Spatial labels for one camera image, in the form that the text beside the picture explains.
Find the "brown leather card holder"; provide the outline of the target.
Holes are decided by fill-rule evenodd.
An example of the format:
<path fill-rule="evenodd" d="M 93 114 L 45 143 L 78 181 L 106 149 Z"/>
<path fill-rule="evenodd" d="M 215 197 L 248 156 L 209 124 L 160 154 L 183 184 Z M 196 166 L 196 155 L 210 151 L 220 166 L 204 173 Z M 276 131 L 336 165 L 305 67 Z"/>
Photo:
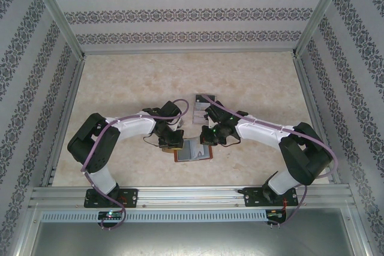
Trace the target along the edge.
<path fill-rule="evenodd" d="M 190 144 L 191 144 L 191 148 L 195 145 L 198 145 L 200 144 L 200 140 L 199 138 L 195 137 L 195 138 L 186 138 L 184 140 L 189 140 L 190 141 Z M 174 162 L 177 162 L 176 160 L 176 157 L 177 157 L 177 153 L 176 151 L 177 150 L 180 150 L 180 149 L 162 149 L 163 152 L 165 153 L 172 153 L 173 156 L 174 156 Z M 211 147 L 211 159 L 213 159 L 213 153 L 212 153 L 212 147 Z M 192 161 L 201 161 L 201 160 L 191 160 L 191 161 L 185 161 L 185 162 L 192 162 Z"/>

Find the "clear acrylic card stand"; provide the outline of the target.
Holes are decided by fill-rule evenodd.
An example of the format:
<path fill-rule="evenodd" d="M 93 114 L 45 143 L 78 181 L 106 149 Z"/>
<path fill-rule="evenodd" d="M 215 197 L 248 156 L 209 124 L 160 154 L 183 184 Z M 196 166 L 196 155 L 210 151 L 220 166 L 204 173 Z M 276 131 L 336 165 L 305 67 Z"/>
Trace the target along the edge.
<path fill-rule="evenodd" d="M 194 97 L 194 107 L 193 107 L 193 110 L 196 109 L 195 107 L 195 97 Z M 207 107 L 206 109 L 204 109 L 205 112 L 207 112 L 208 114 L 208 117 L 211 117 L 211 116 L 214 116 L 215 117 L 215 109 L 216 109 L 216 106 L 213 106 L 212 103 L 209 107 Z"/>

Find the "pale picture credit card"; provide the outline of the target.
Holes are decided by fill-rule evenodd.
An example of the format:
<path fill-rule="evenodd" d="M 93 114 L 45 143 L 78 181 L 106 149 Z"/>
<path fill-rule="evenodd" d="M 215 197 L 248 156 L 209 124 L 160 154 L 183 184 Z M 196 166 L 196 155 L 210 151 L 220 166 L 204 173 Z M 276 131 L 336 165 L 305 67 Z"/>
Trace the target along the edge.
<path fill-rule="evenodd" d="M 198 144 L 191 148 L 192 160 L 211 159 L 211 147 Z"/>

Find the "thin horizontal aluminium bar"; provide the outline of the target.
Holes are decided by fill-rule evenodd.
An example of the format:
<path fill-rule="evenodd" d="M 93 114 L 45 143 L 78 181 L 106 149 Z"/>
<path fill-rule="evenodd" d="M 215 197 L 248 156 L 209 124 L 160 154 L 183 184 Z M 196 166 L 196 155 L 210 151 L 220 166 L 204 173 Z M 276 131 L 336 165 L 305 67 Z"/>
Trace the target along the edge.
<path fill-rule="evenodd" d="M 144 50 L 96 50 L 84 52 L 85 56 L 101 56 L 101 55 L 150 55 L 150 54 L 184 54 L 184 53 L 272 53 L 272 52 L 289 52 L 293 53 L 293 49 L 272 48 L 272 49 L 144 49 Z"/>

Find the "left small circuit board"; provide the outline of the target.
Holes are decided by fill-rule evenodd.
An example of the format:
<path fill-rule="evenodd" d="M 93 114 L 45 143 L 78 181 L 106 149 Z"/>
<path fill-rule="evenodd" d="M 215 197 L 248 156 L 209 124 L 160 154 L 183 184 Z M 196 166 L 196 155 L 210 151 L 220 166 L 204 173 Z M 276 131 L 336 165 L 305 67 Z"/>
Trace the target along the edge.
<path fill-rule="evenodd" d="M 122 219 L 122 211 L 102 211 L 98 213 L 99 221 L 120 221 Z"/>

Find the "small circuit board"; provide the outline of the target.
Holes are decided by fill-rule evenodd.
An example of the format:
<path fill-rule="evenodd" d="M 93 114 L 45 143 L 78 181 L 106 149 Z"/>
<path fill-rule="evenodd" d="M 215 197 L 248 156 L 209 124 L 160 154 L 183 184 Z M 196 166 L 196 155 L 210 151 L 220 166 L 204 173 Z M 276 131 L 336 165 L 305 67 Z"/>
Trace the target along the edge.
<path fill-rule="evenodd" d="M 286 211 L 284 209 L 266 210 L 268 218 L 286 218 Z"/>
<path fill-rule="evenodd" d="M 122 211 L 102 211 L 98 213 L 99 221 L 120 221 L 122 219 Z"/>

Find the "right small circuit board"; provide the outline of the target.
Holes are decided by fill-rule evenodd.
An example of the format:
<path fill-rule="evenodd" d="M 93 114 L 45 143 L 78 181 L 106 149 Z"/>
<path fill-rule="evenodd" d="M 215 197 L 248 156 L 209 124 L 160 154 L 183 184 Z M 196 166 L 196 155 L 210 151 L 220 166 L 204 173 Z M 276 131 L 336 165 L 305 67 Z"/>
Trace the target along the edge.
<path fill-rule="evenodd" d="M 286 211 L 284 209 L 266 210 L 268 218 L 286 218 Z"/>

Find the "grey metal panel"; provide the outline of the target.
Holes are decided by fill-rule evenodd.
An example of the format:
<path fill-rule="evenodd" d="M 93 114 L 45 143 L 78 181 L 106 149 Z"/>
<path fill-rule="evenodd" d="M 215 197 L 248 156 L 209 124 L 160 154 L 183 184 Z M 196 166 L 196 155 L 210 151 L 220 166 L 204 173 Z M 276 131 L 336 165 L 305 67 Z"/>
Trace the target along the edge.
<path fill-rule="evenodd" d="M 341 213 L 299 211 L 281 228 L 263 222 L 42 223 L 32 256 L 355 256 Z"/>

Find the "wide aluminium mounting rail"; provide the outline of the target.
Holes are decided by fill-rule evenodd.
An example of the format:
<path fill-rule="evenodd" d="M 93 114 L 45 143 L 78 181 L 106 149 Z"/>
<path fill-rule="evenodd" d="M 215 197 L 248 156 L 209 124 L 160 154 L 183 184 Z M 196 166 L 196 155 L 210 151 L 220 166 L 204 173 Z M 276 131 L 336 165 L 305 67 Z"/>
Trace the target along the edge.
<path fill-rule="evenodd" d="M 222 210 L 245 209 L 240 186 L 141 186 L 136 199 L 137 210 Z M 32 190 L 28 208 L 40 210 L 80 210 L 87 187 L 51 186 Z M 349 185 L 314 184 L 297 189 L 297 198 L 305 197 L 302 208 L 356 207 Z"/>

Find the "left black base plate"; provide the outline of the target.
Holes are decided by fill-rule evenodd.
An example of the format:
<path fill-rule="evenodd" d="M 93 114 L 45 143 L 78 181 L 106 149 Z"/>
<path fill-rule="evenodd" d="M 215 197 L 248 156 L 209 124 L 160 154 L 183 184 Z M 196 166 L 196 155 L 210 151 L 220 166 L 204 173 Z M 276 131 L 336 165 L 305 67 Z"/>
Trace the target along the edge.
<path fill-rule="evenodd" d="M 108 196 L 114 198 L 125 208 L 135 208 L 137 205 L 138 190 L 127 188 L 115 188 Z M 84 200 L 85 208 L 110 208 L 119 207 L 116 203 L 101 196 L 95 189 L 88 189 Z"/>

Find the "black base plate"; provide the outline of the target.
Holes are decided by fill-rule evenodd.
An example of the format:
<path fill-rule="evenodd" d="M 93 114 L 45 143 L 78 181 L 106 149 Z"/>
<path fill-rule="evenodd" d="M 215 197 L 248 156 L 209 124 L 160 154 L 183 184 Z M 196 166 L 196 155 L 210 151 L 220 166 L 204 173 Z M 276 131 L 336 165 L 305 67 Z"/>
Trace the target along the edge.
<path fill-rule="evenodd" d="M 114 198 L 125 208 L 135 208 L 137 205 L 138 190 L 127 188 L 115 188 L 108 196 Z M 84 200 L 85 208 L 110 208 L 119 207 L 116 203 L 101 196 L 95 189 L 88 189 Z"/>
<path fill-rule="evenodd" d="M 237 193 L 243 195 L 246 207 L 295 207 L 299 203 L 295 188 L 290 188 L 281 195 L 262 187 L 245 187 L 238 189 Z"/>

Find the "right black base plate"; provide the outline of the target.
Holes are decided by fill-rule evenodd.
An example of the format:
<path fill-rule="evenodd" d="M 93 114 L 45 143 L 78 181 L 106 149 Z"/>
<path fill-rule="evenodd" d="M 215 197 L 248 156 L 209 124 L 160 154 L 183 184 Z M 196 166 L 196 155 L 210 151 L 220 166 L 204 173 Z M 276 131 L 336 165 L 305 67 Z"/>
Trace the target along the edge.
<path fill-rule="evenodd" d="M 295 188 L 290 188 L 281 195 L 262 187 L 245 187 L 238 189 L 237 193 L 243 195 L 246 207 L 295 207 L 299 203 Z"/>

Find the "right aluminium side rail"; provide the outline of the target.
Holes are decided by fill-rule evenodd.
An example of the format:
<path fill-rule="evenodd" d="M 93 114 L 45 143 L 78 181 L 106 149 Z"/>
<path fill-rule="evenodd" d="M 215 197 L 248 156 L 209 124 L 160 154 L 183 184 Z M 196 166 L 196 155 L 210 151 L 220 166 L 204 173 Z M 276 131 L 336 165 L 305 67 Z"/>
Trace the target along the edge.
<path fill-rule="evenodd" d="M 324 144 L 329 144 L 303 64 L 297 56 L 292 58 L 313 128 Z"/>

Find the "aluminium side rail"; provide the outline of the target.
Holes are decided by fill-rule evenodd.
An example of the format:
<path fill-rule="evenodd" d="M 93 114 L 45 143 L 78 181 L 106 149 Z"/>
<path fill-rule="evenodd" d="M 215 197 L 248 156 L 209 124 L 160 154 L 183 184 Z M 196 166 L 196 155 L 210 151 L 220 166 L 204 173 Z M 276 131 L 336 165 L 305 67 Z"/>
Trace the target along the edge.
<path fill-rule="evenodd" d="M 303 64 L 297 56 L 292 58 L 313 128 L 324 144 L 329 144 Z"/>
<path fill-rule="evenodd" d="M 54 167 L 58 164 L 85 62 L 86 56 L 83 56 L 82 59 L 76 64 L 76 67 L 71 75 L 68 89 L 65 94 L 65 102 L 63 103 L 61 113 L 59 115 L 53 142 L 48 153 L 46 165 L 44 166 L 43 176 L 38 184 L 40 187 L 47 187 L 49 185 L 51 173 Z"/>

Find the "left aluminium side rail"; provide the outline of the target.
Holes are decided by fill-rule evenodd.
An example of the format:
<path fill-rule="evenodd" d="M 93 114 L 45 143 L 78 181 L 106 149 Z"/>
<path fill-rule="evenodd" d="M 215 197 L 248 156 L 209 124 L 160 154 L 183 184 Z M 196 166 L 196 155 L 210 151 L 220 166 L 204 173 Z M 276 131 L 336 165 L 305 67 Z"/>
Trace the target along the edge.
<path fill-rule="evenodd" d="M 40 187 L 47 187 L 49 185 L 51 173 L 54 167 L 58 164 L 85 62 L 86 56 L 83 56 L 82 59 L 76 64 L 76 67 L 71 75 L 68 89 L 65 94 L 65 102 L 63 103 L 61 113 L 59 115 L 53 142 L 48 153 L 46 165 L 44 166 L 43 176 L 38 184 Z"/>

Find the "right upright aluminium post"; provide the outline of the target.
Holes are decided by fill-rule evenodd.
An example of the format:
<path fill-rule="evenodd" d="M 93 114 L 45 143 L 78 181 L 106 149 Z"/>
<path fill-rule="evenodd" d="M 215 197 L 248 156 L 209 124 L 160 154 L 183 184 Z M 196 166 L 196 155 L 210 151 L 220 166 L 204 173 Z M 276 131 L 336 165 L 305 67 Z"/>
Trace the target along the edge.
<path fill-rule="evenodd" d="M 313 14 L 311 15 L 306 27 L 304 28 L 301 34 L 297 45 L 293 49 L 293 57 L 295 59 L 298 59 L 298 57 L 303 53 L 307 43 L 310 41 L 310 38 L 317 29 L 318 24 L 326 13 L 331 2 L 332 0 L 319 0 L 317 6 L 313 11 Z"/>

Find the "upright aluminium post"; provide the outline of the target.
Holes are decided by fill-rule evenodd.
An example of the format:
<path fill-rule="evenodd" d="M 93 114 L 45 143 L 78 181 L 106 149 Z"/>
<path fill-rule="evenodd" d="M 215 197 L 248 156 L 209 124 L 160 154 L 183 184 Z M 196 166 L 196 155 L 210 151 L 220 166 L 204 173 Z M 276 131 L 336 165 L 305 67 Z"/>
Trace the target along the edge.
<path fill-rule="evenodd" d="M 326 13 L 331 2 L 332 0 L 319 0 L 317 6 L 313 11 L 313 14 L 311 15 L 306 27 L 304 28 L 301 34 L 297 45 L 293 49 L 293 57 L 295 59 L 298 59 L 298 57 L 303 53 L 307 43 L 310 41 L 310 38 L 317 29 L 318 24 Z"/>
<path fill-rule="evenodd" d="M 60 32 L 63 34 L 66 42 L 69 44 L 70 48 L 76 55 L 76 58 L 83 59 L 85 53 L 82 50 L 58 2 L 56 0 L 43 0 L 43 2 L 46 5 L 53 20 L 56 22 Z"/>

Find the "left upright aluminium post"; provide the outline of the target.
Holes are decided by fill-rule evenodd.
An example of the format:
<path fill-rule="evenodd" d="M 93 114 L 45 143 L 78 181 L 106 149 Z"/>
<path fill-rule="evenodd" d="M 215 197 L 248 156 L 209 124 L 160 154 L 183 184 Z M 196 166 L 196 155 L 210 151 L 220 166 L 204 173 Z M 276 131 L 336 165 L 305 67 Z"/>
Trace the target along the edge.
<path fill-rule="evenodd" d="M 85 53 L 82 50 L 58 2 L 56 0 L 43 0 L 43 2 L 46 5 L 53 20 L 56 22 L 60 32 L 63 34 L 66 42 L 69 44 L 70 48 L 76 55 L 76 58 L 83 59 Z"/>

